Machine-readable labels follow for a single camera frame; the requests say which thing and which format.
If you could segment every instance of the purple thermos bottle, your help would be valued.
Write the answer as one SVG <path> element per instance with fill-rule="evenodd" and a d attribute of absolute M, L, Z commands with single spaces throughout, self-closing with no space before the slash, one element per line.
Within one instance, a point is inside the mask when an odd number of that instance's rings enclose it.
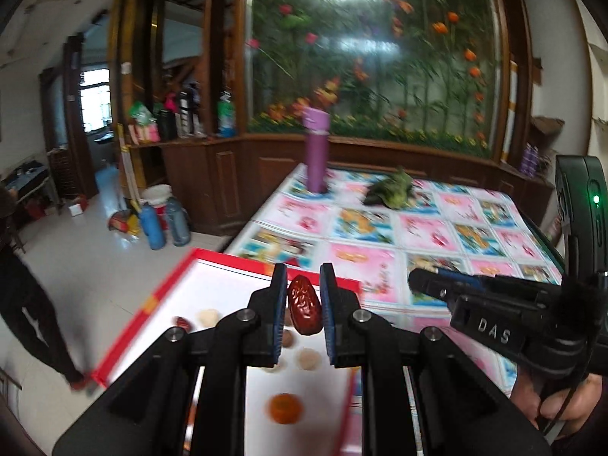
<path fill-rule="evenodd" d="M 329 114 L 320 109 L 306 108 L 306 188 L 309 192 L 325 192 L 325 173 L 329 159 Z"/>

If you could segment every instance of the wooden counter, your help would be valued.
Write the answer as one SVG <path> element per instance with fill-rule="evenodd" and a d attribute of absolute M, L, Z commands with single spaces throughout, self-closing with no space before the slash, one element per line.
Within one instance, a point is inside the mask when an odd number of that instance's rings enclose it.
<path fill-rule="evenodd" d="M 234 234 L 304 161 L 304 141 L 297 134 L 246 134 L 133 147 L 162 149 L 168 183 L 195 231 Z M 498 190 L 537 224 L 553 191 L 544 180 L 491 160 L 396 142 L 333 136 L 329 141 L 329 161 L 335 167 L 391 171 L 402 166 L 414 177 Z"/>

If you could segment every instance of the black pants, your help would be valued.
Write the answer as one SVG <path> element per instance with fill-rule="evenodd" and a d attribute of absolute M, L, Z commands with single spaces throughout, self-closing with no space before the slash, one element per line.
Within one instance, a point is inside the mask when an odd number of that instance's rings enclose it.
<path fill-rule="evenodd" d="M 38 321 L 44 341 L 39 340 L 23 308 Z M 70 358 L 53 304 L 27 266 L 8 246 L 0 250 L 0 314 L 32 356 L 57 370 L 68 382 L 83 378 Z"/>

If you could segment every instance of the shoe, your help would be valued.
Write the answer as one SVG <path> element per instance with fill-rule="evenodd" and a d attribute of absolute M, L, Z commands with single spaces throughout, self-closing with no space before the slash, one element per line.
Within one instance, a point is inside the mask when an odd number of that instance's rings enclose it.
<path fill-rule="evenodd" d="M 86 386 L 88 385 L 89 381 L 90 381 L 89 374 L 83 374 L 82 379 L 77 380 L 76 382 L 68 382 L 68 384 L 70 385 L 70 389 L 73 392 L 77 393 L 77 392 L 85 389 Z"/>

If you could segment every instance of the black robotic device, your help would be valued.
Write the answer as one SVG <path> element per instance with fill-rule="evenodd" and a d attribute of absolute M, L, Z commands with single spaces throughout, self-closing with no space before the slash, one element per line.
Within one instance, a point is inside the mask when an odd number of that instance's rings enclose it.
<path fill-rule="evenodd" d="M 530 368 L 543 380 L 543 396 L 608 371 L 606 183 L 594 158 L 558 157 L 556 178 L 568 249 L 562 286 L 443 270 L 409 278 L 413 291 L 448 302 L 455 329 Z M 426 455 L 551 454 L 543 433 L 442 331 L 403 331 L 361 309 L 354 293 L 337 286 L 330 264 L 320 278 L 330 362 L 362 370 L 365 456 L 416 454 L 410 394 Z M 205 366 L 190 454 L 241 456 L 246 368 L 277 363 L 286 296 L 287 270 L 278 264 L 269 288 L 215 328 L 170 328 L 66 431 L 53 455 L 182 454 Z"/>

